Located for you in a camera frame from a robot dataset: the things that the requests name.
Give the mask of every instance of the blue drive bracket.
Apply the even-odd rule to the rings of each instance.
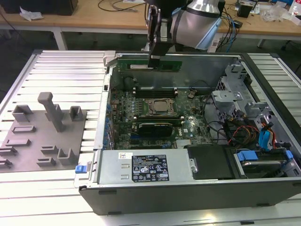
[[[266,152],[269,152],[270,150],[268,149],[268,143],[269,139],[271,137],[271,132],[268,130],[261,130],[259,133],[259,146],[263,148]]]
[[[292,160],[292,159],[293,159],[293,154],[292,154],[292,152],[291,152],[291,151],[289,151],[289,150],[286,150],[286,151],[285,151],[285,154],[286,154],[286,156],[287,156],[288,160]]]
[[[237,153],[239,161],[256,161],[258,157],[255,151],[240,151]]]

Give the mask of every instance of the workbench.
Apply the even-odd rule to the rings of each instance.
[[[87,110],[79,162],[92,158],[102,97],[105,56],[111,51],[43,51],[33,54],[0,104],[0,146],[16,105],[42,110],[40,92],[52,92],[62,110],[79,105]],[[300,80],[277,57],[249,54],[267,81],[301,124]],[[256,85],[253,87],[260,100]],[[0,173],[0,224],[23,225],[191,225],[254,221],[256,225],[300,225],[301,195],[276,206],[183,212],[98,216],[74,188],[75,170]]]
[[[6,14],[5,18],[17,30],[50,31],[53,32],[59,50],[67,50],[63,32],[95,32],[95,33],[127,33],[147,34],[144,21],[144,5],[135,7],[137,13],[133,12],[106,12],[97,7],[99,0],[79,0],[79,4],[72,16],[43,15],[44,19],[27,21],[18,14]],[[235,1],[227,0],[226,8]],[[108,1],[101,4],[103,8],[111,9]],[[132,6],[130,3],[119,3],[121,8]],[[228,9],[233,17],[236,11]],[[301,26],[284,20],[283,22],[263,22],[259,15],[248,18],[236,17],[243,22],[243,26],[237,37],[252,39],[272,40],[301,40]],[[0,17],[0,29],[12,28]],[[213,41],[210,52],[215,52],[214,42],[219,40],[228,31],[228,25],[222,23]]]

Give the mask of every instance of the computer case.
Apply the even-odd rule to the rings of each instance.
[[[20,7],[30,12],[71,16],[78,0],[0,0],[6,13],[19,13]]]

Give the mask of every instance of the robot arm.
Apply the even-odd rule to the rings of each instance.
[[[221,24],[218,0],[145,0],[150,4],[148,42],[149,67],[176,43],[207,49]]]

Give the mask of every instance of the white sticker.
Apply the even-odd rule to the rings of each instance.
[[[119,152],[118,159],[132,159],[132,152]]]
[[[152,67],[148,67],[148,65],[130,65],[131,69],[154,69]]]

